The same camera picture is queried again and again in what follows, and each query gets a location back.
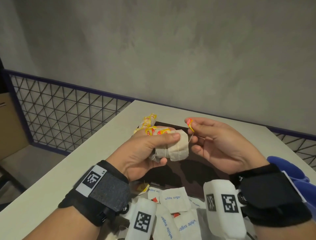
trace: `left hand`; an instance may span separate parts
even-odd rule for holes
[[[145,130],[142,129],[116,149],[106,161],[123,173],[129,181],[134,181],[140,179],[153,167],[166,165],[166,158],[162,158],[160,162],[148,159],[155,147],[175,143],[179,140],[179,133],[148,136]]]

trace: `concrete wall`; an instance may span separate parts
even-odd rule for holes
[[[15,4],[42,77],[316,134],[315,0]]]
[[[0,57],[6,69],[37,74],[12,0],[0,1]]]

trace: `hand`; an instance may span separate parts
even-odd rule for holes
[[[107,162],[123,173],[129,181],[137,180],[153,167],[166,165],[166,158],[162,158],[160,162],[148,159],[148,156],[155,147],[175,143],[179,140],[179,133],[148,136],[144,129],[139,130],[128,141],[115,150],[115,152],[109,156]]]
[[[192,151],[219,170],[234,174],[269,164],[259,150],[231,126],[203,117],[191,119],[197,135],[191,139],[192,143],[196,143]]]

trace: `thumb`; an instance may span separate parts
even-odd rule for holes
[[[194,133],[197,133],[200,137],[210,137],[212,139],[217,138],[219,134],[219,128],[212,127],[212,126],[206,126],[206,125],[200,125],[197,122],[193,121],[191,123],[191,126],[194,130]]]
[[[149,144],[150,148],[155,148],[157,146],[172,144],[180,140],[179,133],[164,133],[161,135],[146,136],[146,142]]]

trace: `white marker block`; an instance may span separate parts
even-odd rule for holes
[[[243,239],[246,227],[235,186],[229,180],[216,179],[203,186],[207,220],[218,237]]]
[[[156,216],[157,204],[145,198],[139,198],[130,220],[125,240],[149,240]]]

